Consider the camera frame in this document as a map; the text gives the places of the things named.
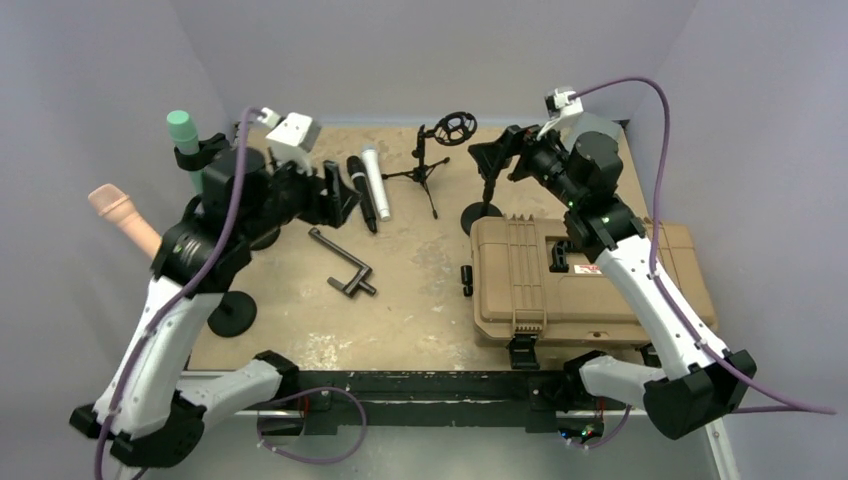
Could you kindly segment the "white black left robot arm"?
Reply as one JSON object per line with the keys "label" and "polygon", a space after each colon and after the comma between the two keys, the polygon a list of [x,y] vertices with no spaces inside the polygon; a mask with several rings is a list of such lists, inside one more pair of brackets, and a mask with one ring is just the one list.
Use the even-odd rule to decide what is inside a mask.
{"label": "white black left robot arm", "polygon": [[100,398],[76,408],[70,424],[102,453],[140,469],[171,468],[203,433],[250,406],[284,409],[297,399],[298,367],[264,351],[201,387],[178,381],[195,341],[221,304],[252,244],[294,220],[342,226],[358,196],[339,165],[268,170],[253,148],[224,150],[203,169],[203,189],[163,236],[145,309],[121,365]]}

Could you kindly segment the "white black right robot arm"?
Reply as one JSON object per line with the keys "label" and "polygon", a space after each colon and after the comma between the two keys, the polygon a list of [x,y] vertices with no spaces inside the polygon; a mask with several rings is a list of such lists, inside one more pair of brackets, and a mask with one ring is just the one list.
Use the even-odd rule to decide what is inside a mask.
{"label": "white black right robot arm", "polygon": [[657,262],[652,243],[659,236],[647,234],[616,193],[623,161],[614,139],[586,132],[566,148],[553,131],[512,125],[468,152],[486,180],[486,198],[516,158],[509,180],[532,178],[566,207],[568,237],[624,297],[659,356],[657,368],[600,351],[566,363],[561,392],[569,404],[584,407],[597,397],[619,401],[645,411],[672,440],[738,408],[757,365],[703,324]]}

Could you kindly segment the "black round base clip stand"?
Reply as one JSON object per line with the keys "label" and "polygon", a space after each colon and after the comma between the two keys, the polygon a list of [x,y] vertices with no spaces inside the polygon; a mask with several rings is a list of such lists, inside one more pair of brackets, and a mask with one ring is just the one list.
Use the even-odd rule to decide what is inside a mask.
{"label": "black round base clip stand", "polygon": [[494,206],[491,201],[497,177],[489,177],[484,183],[482,200],[469,204],[461,213],[460,226],[466,235],[470,235],[473,224],[485,217],[502,217],[501,210]]}

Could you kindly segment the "black microphone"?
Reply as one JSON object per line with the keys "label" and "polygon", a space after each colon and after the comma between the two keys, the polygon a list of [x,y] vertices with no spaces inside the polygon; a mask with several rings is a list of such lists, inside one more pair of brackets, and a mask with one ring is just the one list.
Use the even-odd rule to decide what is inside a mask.
{"label": "black microphone", "polygon": [[346,159],[346,167],[353,185],[360,196],[360,209],[367,229],[372,233],[378,232],[377,215],[371,197],[365,165],[360,157],[351,155]]}

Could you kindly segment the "pink microphone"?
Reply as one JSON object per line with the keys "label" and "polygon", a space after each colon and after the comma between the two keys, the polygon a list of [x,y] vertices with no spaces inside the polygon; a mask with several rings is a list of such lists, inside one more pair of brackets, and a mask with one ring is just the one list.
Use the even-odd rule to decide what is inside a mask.
{"label": "pink microphone", "polygon": [[161,235],[139,213],[128,194],[107,183],[90,192],[87,199],[101,218],[121,230],[150,259],[155,258]]}

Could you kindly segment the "white microphone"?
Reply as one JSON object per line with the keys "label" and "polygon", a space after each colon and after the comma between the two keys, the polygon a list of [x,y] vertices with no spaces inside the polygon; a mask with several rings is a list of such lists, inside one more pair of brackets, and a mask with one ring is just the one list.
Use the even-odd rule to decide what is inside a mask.
{"label": "white microphone", "polygon": [[390,221],[392,216],[379,166],[378,152],[374,146],[366,145],[361,154],[377,215],[381,221]]}

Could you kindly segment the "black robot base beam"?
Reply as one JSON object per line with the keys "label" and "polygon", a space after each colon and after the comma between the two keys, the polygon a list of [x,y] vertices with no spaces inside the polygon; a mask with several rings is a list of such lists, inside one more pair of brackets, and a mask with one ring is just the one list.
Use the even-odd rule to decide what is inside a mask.
{"label": "black robot base beam", "polygon": [[571,397],[560,370],[538,371],[302,371],[283,392],[305,400],[249,406],[251,413],[287,411],[309,435],[341,426],[519,428],[554,433],[563,419],[609,416],[624,408],[611,399]]}

